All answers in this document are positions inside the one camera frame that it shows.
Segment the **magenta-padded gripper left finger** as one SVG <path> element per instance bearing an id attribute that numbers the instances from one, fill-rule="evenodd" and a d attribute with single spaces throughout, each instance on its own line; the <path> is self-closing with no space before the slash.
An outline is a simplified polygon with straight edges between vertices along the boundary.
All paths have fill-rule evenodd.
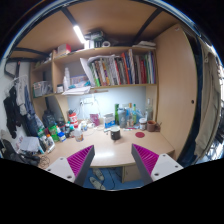
<path id="1" fill-rule="evenodd" d="M 82 186 L 95 156 L 94 146 L 88 146 L 68 158 L 59 157 L 46 171 Z"/>

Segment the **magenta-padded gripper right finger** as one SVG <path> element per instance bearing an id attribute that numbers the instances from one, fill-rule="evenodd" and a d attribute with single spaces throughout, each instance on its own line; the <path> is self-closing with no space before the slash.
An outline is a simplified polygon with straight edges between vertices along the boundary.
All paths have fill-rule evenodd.
<path id="1" fill-rule="evenodd" d="M 158 155 L 136 144 L 132 145 L 131 154 L 145 185 L 182 169 L 168 154 Z"/>

